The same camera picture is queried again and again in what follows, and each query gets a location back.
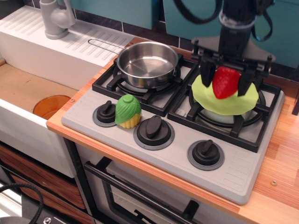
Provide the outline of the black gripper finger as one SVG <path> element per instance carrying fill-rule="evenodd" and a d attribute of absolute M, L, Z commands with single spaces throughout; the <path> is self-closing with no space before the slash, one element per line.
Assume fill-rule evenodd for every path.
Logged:
<path fill-rule="evenodd" d="M 215 75 L 216 64 L 207 60 L 201 60 L 200 71 L 203 85 L 209 87 Z"/>
<path fill-rule="evenodd" d="M 239 83 L 238 83 L 238 96 L 241 97 L 241 96 L 244 96 L 252 81 L 253 81 L 253 78 L 255 76 L 255 68 L 253 67 L 247 67 L 245 68 L 242 72 L 241 72 L 241 77 L 239 79 Z"/>

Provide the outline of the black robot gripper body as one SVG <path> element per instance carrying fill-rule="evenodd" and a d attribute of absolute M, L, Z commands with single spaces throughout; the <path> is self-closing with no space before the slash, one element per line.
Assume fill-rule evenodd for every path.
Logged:
<path fill-rule="evenodd" d="M 268 76 L 271 64 L 276 57 L 256 46 L 251 40 L 250 29 L 231 29 L 222 27 L 218 36 L 194 37 L 192 39 L 192 58 L 213 62 L 243 71 L 247 67 L 255 68 L 255 75 Z"/>

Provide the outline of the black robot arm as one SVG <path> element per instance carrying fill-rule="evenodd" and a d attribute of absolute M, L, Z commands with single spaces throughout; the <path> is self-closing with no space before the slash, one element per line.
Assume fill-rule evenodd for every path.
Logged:
<path fill-rule="evenodd" d="M 192 58 L 199 61 L 202 81 L 206 87 L 211 84 L 215 69 L 219 66 L 241 73 L 239 96 L 245 95 L 254 78 L 269 75 L 271 64 L 276 58 L 256 46 L 251 37 L 256 35 L 255 22 L 258 15 L 262 15 L 272 26 L 266 9 L 273 3 L 271 0 L 225 0 L 219 11 L 220 35 L 192 39 Z"/>

